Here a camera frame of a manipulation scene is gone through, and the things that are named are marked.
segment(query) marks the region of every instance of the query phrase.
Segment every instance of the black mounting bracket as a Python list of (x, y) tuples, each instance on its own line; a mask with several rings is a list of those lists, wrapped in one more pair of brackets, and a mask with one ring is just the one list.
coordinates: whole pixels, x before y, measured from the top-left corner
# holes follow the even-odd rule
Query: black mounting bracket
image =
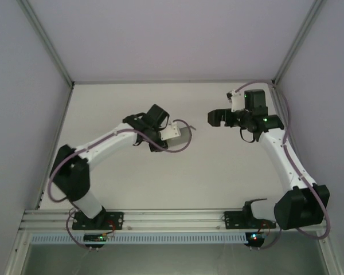
[(266, 227), (276, 228), (276, 223), (266, 219), (256, 219), (252, 214), (251, 204), (262, 199), (245, 202), (241, 211), (225, 211), (224, 222), (226, 229), (260, 229), (265, 222)]
[(73, 230), (121, 230), (124, 223), (123, 212), (102, 211), (94, 219), (89, 219), (83, 212), (79, 211), (74, 215)]

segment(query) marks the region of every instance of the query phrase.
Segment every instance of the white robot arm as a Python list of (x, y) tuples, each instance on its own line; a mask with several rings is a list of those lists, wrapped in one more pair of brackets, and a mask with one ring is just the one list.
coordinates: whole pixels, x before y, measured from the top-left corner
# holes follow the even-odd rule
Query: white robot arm
[[(259, 142), (265, 149), (285, 193), (278, 202), (267, 199), (253, 199), (246, 202), (243, 207), (246, 222), (255, 226), (257, 222), (260, 224), (260, 221), (274, 221), (284, 230), (321, 223), (323, 211), (302, 179), (305, 178), (312, 184), (324, 206), (327, 205), (330, 193), (325, 185), (318, 186), (306, 173), (290, 143), (283, 144), (284, 125), (277, 115), (268, 115), (265, 92), (245, 91), (243, 97), (241, 93), (229, 92), (227, 97), (232, 103), (231, 109), (209, 112), (208, 123), (219, 127), (224, 121), (226, 127), (240, 127), (242, 139), (242, 130), (247, 129), (251, 132), (253, 139), (249, 143)], [(294, 167), (301, 172), (301, 177)]]
[[(55, 158), (49, 179), (50, 199), (55, 202), (68, 199), (81, 210), (84, 215), (82, 219), (89, 220), (93, 226), (91, 228), (103, 227), (107, 212), (90, 190), (89, 173), (116, 151), (128, 146), (138, 146), (141, 142), (148, 142), (151, 152), (184, 150), (191, 141), (190, 126), (182, 120), (174, 120), (172, 123), (168, 123), (168, 120), (169, 114), (154, 104), (147, 113), (126, 117), (112, 131), (92, 142), (76, 148), (71, 148), (69, 145), (62, 146)], [(180, 129), (177, 121), (185, 123), (186, 128)], [(174, 146), (184, 142), (183, 138), (180, 142), (176, 142), (176, 138), (181, 137), (186, 131), (189, 133), (187, 144), (179, 150), (169, 150), (171, 144)], [(56, 200), (52, 197), (50, 193), (52, 182), (65, 194), (65, 198)]]

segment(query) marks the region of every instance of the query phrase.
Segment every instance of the metal frame edge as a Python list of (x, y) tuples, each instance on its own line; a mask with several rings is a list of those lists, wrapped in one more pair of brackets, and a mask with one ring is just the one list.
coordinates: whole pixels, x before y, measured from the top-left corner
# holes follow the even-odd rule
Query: metal frame edge
[(53, 44), (51, 43), (50, 38), (46, 34), (45, 29), (41, 25), (41, 22), (38, 20), (31, 4), (28, 0), (17, 0), (17, 3), (21, 7), (23, 13), (25, 14), (26, 18), (28, 19), (29, 23), (31, 24), (32, 28), (36, 32), (37, 36), (41, 40), (43, 46), (45, 47), (47, 54), (52, 59), (55, 67), (57, 68), (58, 72), (62, 75), (66, 83), (69, 87), (73, 87), (73, 81), (65, 67), (62, 63), (60, 56), (57, 54)]
[(4, 275), (21, 275), (27, 260), (31, 233), (18, 232), (10, 252)]
[(318, 15), (321, 12), (323, 5), (326, 3), (326, 0), (314, 0), (310, 10), (308, 11), (304, 21), (299, 28), (296, 37), (294, 38), (292, 45), (285, 56), (282, 64), (279, 67), (278, 72), (274, 77), (274, 82), (276, 85), (279, 85), (283, 76), (285, 75), (286, 71), (290, 67), (292, 60), (296, 56), (297, 52), (299, 51), (300, 47), (303, 44), (303, 41), (306, 39), (308, 32), (310, 31), (312, 25), (316, 21)]
[[(317, 236), (323, 234), (323, 230), (317, 232)], [(319, 240), (324, 264), (331, 275), (344, 275), (344, 261), (337, 240), (333, 234), (326, 239)]]
[[(281, 118), (283, 124), (287, 127), (288, 126), (288, 112), (286, 110), (286, 105), (284, 103), (284, 100), (279, 95), (280, 92), (278, 92), (277, 89), (275, 89), (275, 88), (270, 89), (271, 98), (272, 98), (274, 108), (275, 108), (277, 115)], [(295, 151), (297, 157), (301, 160), (300, 153), (298, 150), (298, 145), (295, 141), (295, 138), (294, 138), (292, 132), (290, 132), (288, 139), (289, 139), (289, 142), (291, 143), (293, 150)]]
[(68, 91), (69, 95), (68, 95), (66, 104), (64, 106), (64, 110), (63, 110), (63, 112), (61, 114), (60, 120), (58, 122), (56, 133), (54, 135), (53, 142), (52, 142), (51, 148), (50, 148), (50, 152), (49, 152), (49, 155), (48, 155), (48, 158), (47, 158), (47, 161), (46, 161), (46, 163), (48, 164), (47, 165), (47, 169), (46, 169), (46, 171), (44, 173), (44, 176), (42, 177), (40, 192), (37, 195), (35, 209), (38, 209), (40, 207), (40, 205), (41, 205), (42, 196), (44, 194), (44, 188), (46, 187), (47, 179), (48, 179), (48, 177), (50, 175), (50, 172), (51, 172), (51, 164), (52, 164), (52, 161), (53, 161), (53, 158), (54, 158), (54, 155), (55, 155), (55, 150), (56, 150), (56, 147), (57, 147), (58, 140), (60, 139), (61, 130), (62, 130), (62, 127), (64, 125), (65, 118), (67, 116), (67, 112), (68, 112), (68, 109), (69, 109), (69, 104), (70, 104), (70, 101), (71, 101), (71, 98), (72, 98), (72, 95), (73, 95), (73, 91), (74, 91), (74, 87), (72, 87)]
[(247, 83), (256, 79), (207, 79), (207, 80), (104, 80), (75, 81), (75, 85), (107, 85), (107, 84), (186, 84), (186, 83)]

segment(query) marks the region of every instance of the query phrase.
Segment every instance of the cable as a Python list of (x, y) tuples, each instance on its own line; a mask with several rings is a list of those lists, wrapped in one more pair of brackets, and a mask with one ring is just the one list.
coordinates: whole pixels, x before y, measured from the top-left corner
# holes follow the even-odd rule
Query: cable
[(244, 141), (244, 142), (247, 142), (247, 143), (253, 143), (253, 142), (255, 142), (255, 138), (253, 137), (253, 135), (252, 135), (252, 140), (250, 140), (250, 141), (248, 141), (248, 140), (245, 140), (244, 138), (243, 138), (243, 135), (242, 135), (242, 128), (240, 128), (240, 136), (241, 136), (241, 139)]
[(184, 120), (182, 119), (175, 119), (173, 120), (173, 122), (181, 122), (181, 123), (184, 123), (188, 130), (189, 130), (189, 140), (187, 141), (187, 143), (185, 144), (185, 146), (183, 146), (182, 148), (180, 149), (177, 149), (177, 150), (169, 150), (169, 149), (165, 149), (163, 147), (161, 147), (160, 145), (156, 144), (154, 141), (152, 141), (149, 137), (147, 137), (144, 133), (138, 131), (138, 130), (135, 130), (135, 129), (122, 129), (120, 131), (116, 131), (116, 132), (113, 132), (105, 137), (103, 137), (102, 139), (94, 142), (93, 144), (89, 145), (88, 148), (84, 148), (84, 149), (81, 149), (79, 151), (76, 151), (74, 153), (72, 153), (71, 155), (67, 156), (64, 160), (62, 160), (62, 162), (60, 162), (58, 164), (58, 166), (53, 170), (49, 180), (48, 180), (48, 184), (47, 184), (47, 193), (48, 193), (48, 197), (50, 198), (51, 201), (53, 202), (63, 202), (64, 200), (66, 200), (67, 198), (66, 197), (63, 197), (62, 199), (55, 199), (51, 193), (51, 185), (52, 185), (52, 182), (53, 182), (53, 179), (54, 177), (57, 175), (57, 173), (59, 172), (59, 170), (64, 166), (65, 163), (67, 163), (69, 160), (71, 160), (72, 158), (76, 157), (77, 155), (80, 155), (90, 149), (93, 149), (94, 147), (98, 146), (99, 144), (101, 144), (102, 142), (105, 142), (106, 140), (120, 134), (120, 133), (125, 133), (125, 132), (134, 132), (134, 133), (137, 133), (138, 135), (140, 135), (142, 138), (144, 138), (145, 141), (151, 143), (154, 147), (156, 147), (157, 149), (161, 150), (161, 151), (164, 151), (164, 152), (168, 152), (168, 153), (179, 153), (179, 152), (182, 152), (183, 150), (185, 150), (186, 148), (188, 148), (188, 146), (190, 145), (191, 143), (191, 140), (193, 138), (193, 133), (191, 131), (191, 126), (185, 122)]
[(108, 224), (112, 225), (112, 231), (106, 232), (106, 235), (109, 235), (110, 233), (113, 233), (112, 237), (115, 237), (115, 230), (116, 230), (116, 226), (114, 224), (114, 222), (110, 221), (106, 221)]
[(283, 98), (284, 103), (286, 105), (286, 109), (287, 109), (287, 115), (288, 115), (288, 126), (287, 126), (286, 131), (284, 132), (283, 142), (282, 142), (284, 153), (285, 153), (288, 161), (291, 163), (291, 166), (293, 167), (293, 169), (296, 171), (298, 176), (302, 179), (304, 184), (308, 187), (308, 189), (310, 189), (311, 193), (314, 195), (316, 201), (319, 203), (319, 206), (320, 206), (320, 208), (321, 208), (321, 210), (323, 212), (323, 215), (325, 217), (325, 220), (326, 220), (326, 230), (325, 230), (325, 233), (323, 235), (321, 235), (321, 236), (311, 235), (309, 233), (306, 233), (305, 231), (303, 231), (300, 228), (296, 228), (296, 229), (298, 230), (298, 232), (302, 233), (303, 235), (305, 235), (305, 236), (307, 236), (307, 237), (309, 237), (311, 239), (325, 239), (330, 234), (330, 230), (331, 230), (329, 214), (328, 214), (328, 212), (326, 210), (325, 205), (323, 204), (322, 200), (320, 199), (319, 195), (316, 193), (315, 189), (308, 182), (308, 180), (304, 177), (302, 172), (298, 169), (297, 165), (294, 163), (294, 161), (293, 161), (293, 159), (292, 159), (292, 157), (289, 154), (288, 149), (287, 149), (286, 142), (288, 140), (288, 135), (289, 135), (290, 126), (291, 126), (291, 114), (290, 114), (290, 107), (289, 107), (288, 100), (287, 100), (286, 96), (284, 95), (283, 91), (281, 91), (274, 83), (272, 83), (271, 81), (268, 81), (268, 80), (257, 80), (257, 81), (248, 82), (248, 83), (242, 85), (241, 87), (239, 87), (235, 92), (237, 93), (240, 90), (242, 90), (243, 88), (247, 87), (248, 85), (255, 84), (255, 83), (266, 83), (266, 84), (268, 84), (269, 86), (271, 86), (274, 89), (276, 89), (280, 93), (281, 97)]
[(85, 245), (83, 245), (82, 243), (78, 242), (77, 239), (73, 236), (73, 234), (71, 233), (70, 229), (69, 229), (69, 221), (70, 221), (70, 217), (76, 213), (77, 210), (74, 210), (73, 212), (69, 211), (69, 216), (68, 216), (68, 219), (67, 219), (67, 222), (65, 223), (65, 228), (70, 236), (70, 238), (73, 240), (73, 242), (83, 248), (83, 249), (87, 249), (87, 250), (92, 250), (91, 247), (86, 247)]

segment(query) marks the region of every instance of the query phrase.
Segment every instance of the white floor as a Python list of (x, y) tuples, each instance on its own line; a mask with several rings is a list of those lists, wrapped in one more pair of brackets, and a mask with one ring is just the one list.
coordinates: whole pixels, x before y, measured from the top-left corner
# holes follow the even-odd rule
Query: white floor
[[(143, 143), (98, 165), (91, 173), (91, 190), (106, 209), (231, 209), (249, 199), (280, 197), (282, 186), (264, 150), (242, 141), (238, 128), (214, 128), (207, 122), (209, 111), (230, 108), (226, 93), (240, 85), (77, 85), (58, 146), (90, 142), (156, 103), (171, 119), (196, 127), (193, 141), (178, 154), (151, 153)], [(267, 85), (247, 89), (264, 89), (269, 114), (275, 113)], [(55, 185), (53, 194), (64, 196)], [(41, 204), (41, 209), (70, 207), (51, 202), (47, 193)]]

